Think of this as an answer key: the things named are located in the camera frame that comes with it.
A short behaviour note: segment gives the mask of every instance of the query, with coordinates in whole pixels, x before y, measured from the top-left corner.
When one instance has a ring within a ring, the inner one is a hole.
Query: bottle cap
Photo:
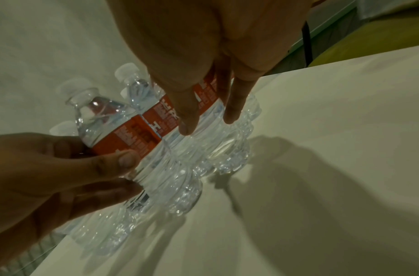
[[[123,99],[127,100],[127,87],[121,90],[120,95],[123,97]]]
[[[77,136],[77,126],[74,121],[64,121],[50,128],[49,133],[54,136]]]
[[[74,95],[93,87],[92,83],[85,78],[74,78],[59,85],[56,88],[56,93],[64,100],[68,100]]]
[[[125,79],[132,76],[133,74],[138,74],[140,70],[138,67],[133,63],[126,63],[122,66],[118,67],[117,70],[115,70],[115,77],[119,82],[124,82]]]

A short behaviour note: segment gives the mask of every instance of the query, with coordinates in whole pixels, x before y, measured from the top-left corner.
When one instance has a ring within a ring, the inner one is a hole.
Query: pack of water bottles
[[[99,255],[113,253],[147,218],[153,206],[178,216],[189,212],[202,193],[201,178],[229,173],[245,166],[250,155],[247,137],[261,109],[254,95],[246,101],[240,119],[227,125],[215,80],[194,86],[200,120],[190,136],[178,130],[170,99],[156,84],[141,78],[133,63],[115,71],[124,86],[126,103],[103,97],[87,79],[71,79],[57,88],[76,120],[62,122],[52,135],[78,135],[96,154],[132,149],[141,158],[125,178],[144,191],[127,202],[67,222],[56,231],[69,235],[84,249]]]

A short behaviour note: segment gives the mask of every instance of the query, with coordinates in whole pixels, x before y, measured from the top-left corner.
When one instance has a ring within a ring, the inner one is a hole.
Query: white table
[[[264,82],[243,170],[109,259],[66,238],[33,276],[419,275],[419,47]]]

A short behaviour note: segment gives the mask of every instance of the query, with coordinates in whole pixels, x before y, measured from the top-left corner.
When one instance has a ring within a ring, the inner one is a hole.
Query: black chair leg
[[[313,61],[313,47],[311,45],[311,33],[309,32],[308,22],[302,28],[303,49],[305,51],[306,67]]]

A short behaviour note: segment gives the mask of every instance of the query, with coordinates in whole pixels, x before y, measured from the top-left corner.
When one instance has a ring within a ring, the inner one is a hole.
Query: table
[[[32,275],[419,275],[419,47],[282,73],[256,96],[254,156],[189,214],[157,213],[108,259],[66,238]]]

